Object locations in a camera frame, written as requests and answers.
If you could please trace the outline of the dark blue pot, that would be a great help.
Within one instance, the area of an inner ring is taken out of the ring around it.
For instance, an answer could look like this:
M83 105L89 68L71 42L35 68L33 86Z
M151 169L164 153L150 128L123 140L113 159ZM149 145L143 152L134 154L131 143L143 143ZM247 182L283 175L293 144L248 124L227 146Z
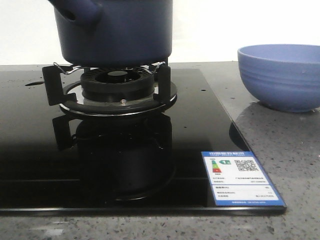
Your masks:
M135 67L172 53L171 0L52 0L63 58L84 67Z

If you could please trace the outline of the light blue bowl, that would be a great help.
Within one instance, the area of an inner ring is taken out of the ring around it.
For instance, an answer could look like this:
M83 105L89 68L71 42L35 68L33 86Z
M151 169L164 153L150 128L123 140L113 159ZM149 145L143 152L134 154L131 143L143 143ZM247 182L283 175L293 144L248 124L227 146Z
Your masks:
M320 106L320 47L260 44L237 51L240 78L271 109L308 112Z

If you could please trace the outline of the right burner with pot support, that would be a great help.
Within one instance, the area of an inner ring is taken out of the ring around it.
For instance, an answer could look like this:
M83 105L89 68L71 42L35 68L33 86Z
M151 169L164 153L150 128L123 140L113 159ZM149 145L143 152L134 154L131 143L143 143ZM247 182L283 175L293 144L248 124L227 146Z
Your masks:
M50 106L75 118L120 118L164 112L178 98L164 61L135 67L62 66L42 68Z

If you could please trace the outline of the blue energy label sticker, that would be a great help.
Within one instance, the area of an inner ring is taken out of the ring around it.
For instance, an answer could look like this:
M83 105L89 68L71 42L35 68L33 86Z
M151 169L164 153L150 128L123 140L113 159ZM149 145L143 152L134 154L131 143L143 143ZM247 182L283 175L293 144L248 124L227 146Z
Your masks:
M201 155L217 206L286 206L251 151L203 151Z

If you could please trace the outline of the black glass gas stove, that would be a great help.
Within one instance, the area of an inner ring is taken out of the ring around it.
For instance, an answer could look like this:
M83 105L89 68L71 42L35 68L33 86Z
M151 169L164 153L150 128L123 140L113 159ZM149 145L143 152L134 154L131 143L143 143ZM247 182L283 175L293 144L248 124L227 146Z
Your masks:
M273 215L218 206L202 152L251 152L198 69L174 69L176 104L137 122L49 106L38 70L0 73L1 215Z

